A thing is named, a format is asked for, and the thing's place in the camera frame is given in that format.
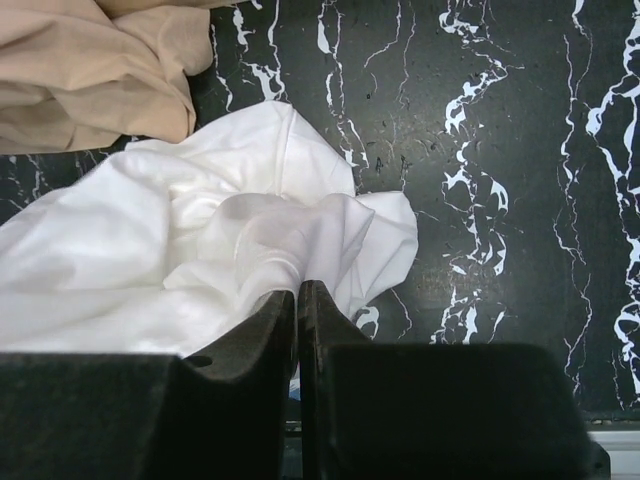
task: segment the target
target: marble tabletop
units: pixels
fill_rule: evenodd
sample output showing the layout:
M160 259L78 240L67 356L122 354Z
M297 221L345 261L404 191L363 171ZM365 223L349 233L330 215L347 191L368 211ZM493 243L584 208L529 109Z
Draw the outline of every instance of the marble tabletop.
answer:
M253 0L211 41L198 126L290 102L360 193L411 201L415 264L363 331L541 345L587 419L640 420L640 0ZM127 141L0 159L0 222Z

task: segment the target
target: white fabric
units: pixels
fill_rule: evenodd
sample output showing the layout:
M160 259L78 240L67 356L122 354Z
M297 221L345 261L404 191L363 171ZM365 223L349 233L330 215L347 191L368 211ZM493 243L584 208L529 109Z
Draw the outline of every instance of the white fabric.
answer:
M355 197L320 135L262 103L178 145L130 143L3 225L0 349L189 355L310 279L352 316L417 245L402 193Z

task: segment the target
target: black table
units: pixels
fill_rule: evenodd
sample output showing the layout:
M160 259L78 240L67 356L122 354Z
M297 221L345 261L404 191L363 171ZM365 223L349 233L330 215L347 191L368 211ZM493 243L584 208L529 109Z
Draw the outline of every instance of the black table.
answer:
M406 193L420 250L407 281L357 319L365 333L542 345L588 419L639 420L634 13L638 0L215 10L215 64L190 81L198 125L288 101L355 165L360 193ZM3 158L0 221L127 141Z

